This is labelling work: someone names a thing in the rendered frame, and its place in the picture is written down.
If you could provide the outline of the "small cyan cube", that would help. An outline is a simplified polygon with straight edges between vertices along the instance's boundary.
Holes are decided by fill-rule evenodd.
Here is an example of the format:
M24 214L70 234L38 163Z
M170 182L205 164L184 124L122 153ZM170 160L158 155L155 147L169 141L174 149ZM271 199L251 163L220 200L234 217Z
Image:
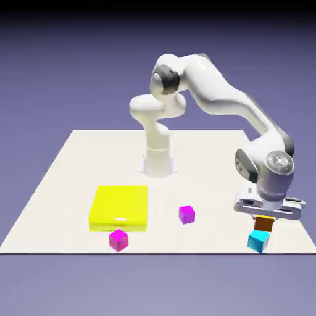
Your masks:
M248 237L247 246L248 248L263 253L268 245L270 239L270 233L261 230L253 230Z

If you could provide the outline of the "large yellow box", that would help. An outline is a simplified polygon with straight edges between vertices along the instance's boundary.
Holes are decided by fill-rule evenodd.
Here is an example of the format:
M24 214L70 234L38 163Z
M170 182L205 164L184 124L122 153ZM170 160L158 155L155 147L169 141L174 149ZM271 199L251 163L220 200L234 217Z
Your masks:
M88 216L91 231L143 232L147 228L148 187L98 186Z

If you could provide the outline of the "small magenta cube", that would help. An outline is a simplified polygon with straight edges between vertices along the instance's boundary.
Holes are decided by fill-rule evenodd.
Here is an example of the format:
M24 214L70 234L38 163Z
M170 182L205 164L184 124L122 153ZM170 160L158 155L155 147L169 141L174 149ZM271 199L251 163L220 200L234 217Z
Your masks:
M109 246L117 251L120 252L129 245L129 239L127 233L125 233L123 230L118 229L113 231L109 235Z
M195 211L191 206L181 206L178 215L184 225L195 221Z

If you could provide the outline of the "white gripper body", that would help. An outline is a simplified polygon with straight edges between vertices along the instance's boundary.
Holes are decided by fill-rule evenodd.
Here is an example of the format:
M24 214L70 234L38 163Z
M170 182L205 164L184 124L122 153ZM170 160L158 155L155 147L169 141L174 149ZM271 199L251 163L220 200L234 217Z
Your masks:
M245 214L299 220L305 205L305 201L294 198L271 202L261 198L257 193L241 193L236 195L233 209Z

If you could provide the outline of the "small orange cube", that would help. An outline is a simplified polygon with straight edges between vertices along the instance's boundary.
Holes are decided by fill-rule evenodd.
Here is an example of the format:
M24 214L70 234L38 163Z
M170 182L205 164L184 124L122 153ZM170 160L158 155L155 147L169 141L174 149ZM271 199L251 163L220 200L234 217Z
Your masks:
M275 219L273 217L256 215L255 222L254 222L254 229L271 233L274 222L275 222Z

